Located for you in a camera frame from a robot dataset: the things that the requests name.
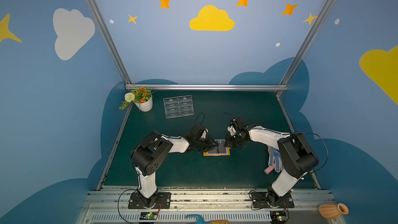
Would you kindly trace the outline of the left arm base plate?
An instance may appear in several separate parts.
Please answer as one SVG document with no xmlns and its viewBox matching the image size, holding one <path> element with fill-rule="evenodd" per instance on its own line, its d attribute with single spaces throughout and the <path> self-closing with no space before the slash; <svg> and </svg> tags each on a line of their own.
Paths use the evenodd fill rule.
<svg viewBox="0 0 398 224">
<path fill-rule="evenodd" d="M 155 192 L 150 198 L 145 198 L 140 192 L 130 195 L 128 209 L 169 209 L 171 204 L 171 193 Z"/>
</svg>

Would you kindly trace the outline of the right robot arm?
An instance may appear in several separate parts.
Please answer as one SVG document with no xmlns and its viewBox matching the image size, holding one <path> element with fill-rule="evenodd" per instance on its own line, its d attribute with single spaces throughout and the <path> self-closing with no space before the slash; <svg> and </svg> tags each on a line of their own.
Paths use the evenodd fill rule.
<svg viewBox="0 0 398 224">
<path fill-rule="evenodd" d="M 268 166 L 279 173 L 268 189 L 268 197 L 273 201 L 287 196 L 297 182 L 319 164 L 318 156 L 303 133 L 247 125 L 241 116 L 233 118 L 227 130 L 227 147 L 238 148 L 248 141 L 267 146 Z"/>
</svg>

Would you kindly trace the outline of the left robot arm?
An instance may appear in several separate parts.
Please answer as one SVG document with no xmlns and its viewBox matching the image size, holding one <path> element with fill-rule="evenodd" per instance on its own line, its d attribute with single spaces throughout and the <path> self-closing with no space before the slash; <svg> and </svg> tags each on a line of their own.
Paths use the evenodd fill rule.
<svg viewBox="0 0 398 224">
<path fill-rule="evenodd" d="M 181 136 L 151 131 L 131 154 L 132 166 L 138 176 L 140 197 L 150 200 L 157 194 L 155 173 L 170 153 L 207 152 L 215 147 L 218 147 L 218 143 L 210 137 L 208 129 L 200 124 L 194 124 L 187 134 Z"/>
</svg>

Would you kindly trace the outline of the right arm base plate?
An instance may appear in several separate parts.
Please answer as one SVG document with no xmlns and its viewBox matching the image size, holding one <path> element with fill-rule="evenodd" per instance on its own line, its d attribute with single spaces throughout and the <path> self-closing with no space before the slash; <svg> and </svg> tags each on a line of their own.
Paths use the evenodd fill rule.
<svg viewBox="0 0 398 224">
<path fill-rule="evenodd" d="M 252 210 L 264 209 L 264 208 L 294 208 L 293 199 L 291 193 L 279 197 L 277 194 L 272 192 L 264 191 L 250 191 L 249 198 L 252 201 Z"/>
</svg>

